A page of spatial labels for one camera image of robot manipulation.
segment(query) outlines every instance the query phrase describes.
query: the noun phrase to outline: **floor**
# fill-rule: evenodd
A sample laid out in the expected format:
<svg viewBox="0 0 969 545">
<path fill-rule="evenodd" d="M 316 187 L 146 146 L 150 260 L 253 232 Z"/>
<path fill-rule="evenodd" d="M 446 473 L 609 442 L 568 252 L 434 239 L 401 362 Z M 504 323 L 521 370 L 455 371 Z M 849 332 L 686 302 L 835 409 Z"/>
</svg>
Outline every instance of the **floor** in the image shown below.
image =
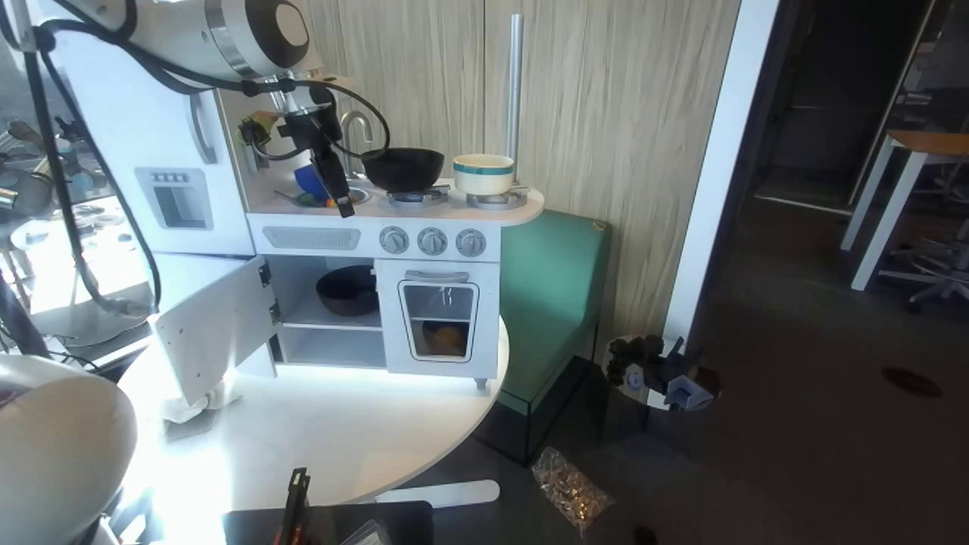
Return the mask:
<svg viewBox="0 0 969 545">
<path fill-rule="evenodd" d="M 578 394 L 556 447 L 612 504 L 578 534 L 474 439 L 419 480 L 492 474 L 504 503 L 437 514 L 438 541 L 866 545 L 969 541 L 969 302 L 904 311 L 911 286 L 849 292 L 846 217 L 745 201 L 703 302 L 703 362 L 723 396 L 699 415 L 612 405 L 597 439 Z M 915 396 L 881 370 L 943 388 Z"/>
</svg>

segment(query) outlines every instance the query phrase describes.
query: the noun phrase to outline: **white table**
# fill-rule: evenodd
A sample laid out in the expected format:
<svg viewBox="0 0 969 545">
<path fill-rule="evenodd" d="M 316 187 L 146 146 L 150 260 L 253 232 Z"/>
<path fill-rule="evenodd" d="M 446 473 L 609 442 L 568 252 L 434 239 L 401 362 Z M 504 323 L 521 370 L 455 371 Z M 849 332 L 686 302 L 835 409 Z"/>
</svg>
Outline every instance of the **white table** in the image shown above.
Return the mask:
<svg viewBox="0 0 969 545">
<path fill-rule="evenodd" d="M 950 160 L 965 160 L 969 157 L 969 134 L 923 134 L 923 129 L 888 129 L 885 139 L 881 139 L 881 147 L 875 154 L 875 162 L 870 170 L 870 178 L 860 191 L 860 201 L 850 213 L 850 221 L 849 221 L 849 230 L 841 237 L 841 252 L 850 252 L 858 232 L 860 232 L 860 224 L 866 221 L 870 208 L 872 208 L 872 201 L 875 201 L 875 191 L 885 178 L 885 170 L 888 170 L 888 160 L 895 147 L 904 147 L 908 151 L 908 160 L 895 178 L 895 187 L 877 217 L 877 228 L 866 245 L 866 253 L 860 256 L 858 269 L 855 269 L 855 277 L 850 277 L 850 292 L 866 292 L 872 275 L 875 275 L 875 265 L 881 260 L 881 252 L 911 198 L 911 187 L 920 175 L 920 170 L 931 160 L 931 162 L 950 162 Z"/>
<path fill-rule="evenodd" d="M 282 510 L 291 470 L 311 474 L 310 504 L 373 498 L 438 463 L 492 405 L 470 377 L 385 370 L 279 366 L 279 377 L 237 376 L 238 401 L 182 426 L 156 426 L 156 360 L 136 360 L 121 388 L 138 413 L 130 491 L 150 491 L 164 541 L 225 541 L 234 510 Z"/>
</svg>

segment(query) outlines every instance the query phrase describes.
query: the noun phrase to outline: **stove knob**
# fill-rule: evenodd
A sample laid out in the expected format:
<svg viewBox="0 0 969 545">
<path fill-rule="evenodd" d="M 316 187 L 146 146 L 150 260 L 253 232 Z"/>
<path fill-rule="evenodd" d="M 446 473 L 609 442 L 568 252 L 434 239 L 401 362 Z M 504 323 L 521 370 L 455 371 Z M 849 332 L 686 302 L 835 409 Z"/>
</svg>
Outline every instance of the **stove knob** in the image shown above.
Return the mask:
<svg viewBox="0 0 969 545">
<path fill-rule="evenodd" d="M 459 232 L 458 232 L 458 252 L 459 252 L 463 256 L 478 256 L 478 253 L 483 253 L 483 237 L 482 237 L 478 230 L 459 230 Z"/>
<path fill-rule="evenodd" d="M 403 253 L 405 252 L 405 230 L 401 230 L 401 228 L 382 230 L 382 248 L 386 253 Z"/>
<path fill-rule="evenodd" d="M 442 253 L 448 248 L 448 237 L 437 228 L 420 230 L 419 245 L 424 253 Z"/>
</svg>

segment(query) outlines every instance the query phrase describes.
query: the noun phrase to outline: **wooden panel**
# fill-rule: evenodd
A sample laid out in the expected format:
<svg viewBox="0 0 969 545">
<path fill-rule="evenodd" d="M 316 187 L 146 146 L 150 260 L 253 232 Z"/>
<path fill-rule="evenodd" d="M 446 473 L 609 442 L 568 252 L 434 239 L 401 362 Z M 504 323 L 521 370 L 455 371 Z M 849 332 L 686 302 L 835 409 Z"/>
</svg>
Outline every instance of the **wooden panel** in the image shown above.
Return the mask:
<svg viewBox="0 0 969 545">
<path fill-rule="evenodd" d="M 482 0 L 311 0 L 323 73 L 373 99 L 392 146 L 482 147 Z"/>
<path fill-rule="evenodd" d="M 488 32 L 514 0 L 488 2 Z M 525 184 L 614 228 L 606 332 L 658 332 L 670 307 L 738 0 L 525 2 Z M 505 49 L 488 40 L 488 91 Z M 504 146 L 504 99 L 483 112 Z"/>
</svg>

